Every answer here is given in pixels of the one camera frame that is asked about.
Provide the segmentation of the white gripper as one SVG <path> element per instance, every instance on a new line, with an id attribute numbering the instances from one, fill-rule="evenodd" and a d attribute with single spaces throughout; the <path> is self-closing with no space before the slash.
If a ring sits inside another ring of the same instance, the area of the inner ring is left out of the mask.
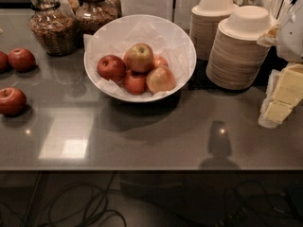
<path id="1" fill-rule="evenodd" d="M 265 47 L 276 46 L 277 55 L 291 61 L 281 71 L 273 70 L 268 79 L 266 97 L 258 123 L 274 129 L 292 113 L 303 99 L 303 0 L 296 0 L 278 25 L 257 39 Z"/>

